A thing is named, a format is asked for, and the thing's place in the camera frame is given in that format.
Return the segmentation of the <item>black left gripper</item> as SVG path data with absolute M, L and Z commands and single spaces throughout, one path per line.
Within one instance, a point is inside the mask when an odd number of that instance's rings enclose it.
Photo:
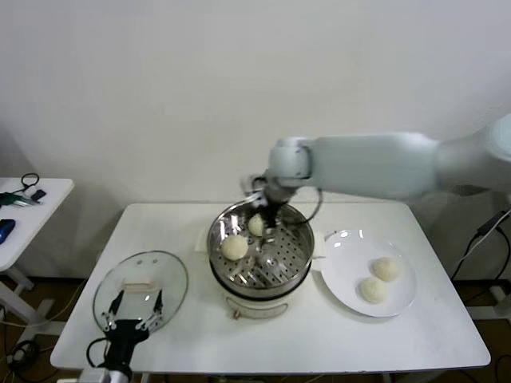
M 121 290 L 101 313 L 101 328 L 109 341 L 109 350 L 104 365 L 109 369 L 129 367 L 135 347 L 149 338 L 149 331 L 155 330 L 163 318 L 163 290 L 159 290 L 152 313 L 143 321 L 140 319 L 117 319 L 124 291 Z

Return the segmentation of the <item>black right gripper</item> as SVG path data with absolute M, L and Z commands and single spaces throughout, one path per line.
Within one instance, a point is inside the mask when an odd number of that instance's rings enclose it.
M 280 207 L 294 196 L 294 188 L 264 185 L 261 192 L 263 201 L 253 201 L 251 206 L 257 215 L 265 217 L 265 237 L 273 238 L 279 225 Z

